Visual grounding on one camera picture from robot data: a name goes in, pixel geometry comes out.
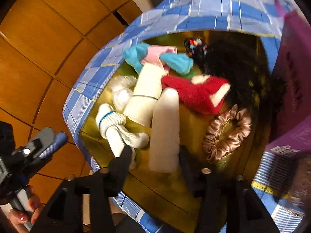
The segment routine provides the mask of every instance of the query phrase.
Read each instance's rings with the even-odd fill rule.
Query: metal screw
[[[76,178],[76,176],[74,174],[68,174],[66,177],[66,180],[74,180]]]
[[[30,153],[30,149],[29,148],[25,148],[24,149],[24,154],[28,155]]]
[[[238,176],[236,177],[236,180],[237,180],[237,181],[243,181],[243,180],[244,180],[244,177],[243,177],[242,175],[238,175]]]
[[[210,174],[212,171],[211,171],[211,169],[209,169],[209,168],[203,168],[203,169],[201,170],[201,172],[202,172],[203,174]]]
[[[106,173],[109,172],[109,169],[108,169],[108,167],[103,167],[103,168],[100,168],[99,172],[103,173],[103,174],[106,174]]]

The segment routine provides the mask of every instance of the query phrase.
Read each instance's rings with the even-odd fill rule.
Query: pink cloth
[[[168,74],[170,67],[165,63],[161,62],[160,55],[163,53],[177,53],[175,46],[149,46],[147,56],[140,61],[142,65],[146,62],[159,66],[165,70]]]

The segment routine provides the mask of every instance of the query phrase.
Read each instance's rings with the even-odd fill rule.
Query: purple box
[[[311,28],[296,12],[285,16],[272,76],[288,83],[266,151],[287,157],[311,153]]]

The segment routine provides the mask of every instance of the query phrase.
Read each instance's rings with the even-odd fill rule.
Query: blue grip handle
[[[39,158],[43,159],[49,157],[58,149],[60,149],[65,143],[68,142],[68,136],[66,133],[60,132],[55,136],[54,143],[51,144],[44,152],[39,155]]]

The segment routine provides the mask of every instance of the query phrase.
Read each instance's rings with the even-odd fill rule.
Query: white sock
[[[97,127],[100,130],[100,134],[103,138],[108,140],[110,148],[115,157],[120,157],[121,152],[124,149],[124,143],[133,148],[142,148],[149,142],[149,136],[146,133],[130,133],[124,126],[126,117],[123,114],[119,114],[113,110],[113,108],[107,104],[102,104],[95,117]],[[135,150],[133,149],[132,163],[130,168],[135,166]]]
[[[178,168],[179,97],[175,89],[166,88],[153,111],[149,169],[172,173]]]
[[[162,92],[161,78],[165,75],[161,67],[150,63],[143,65],[133,96],[123,112],[130,120],[150,127],[154,105]]]

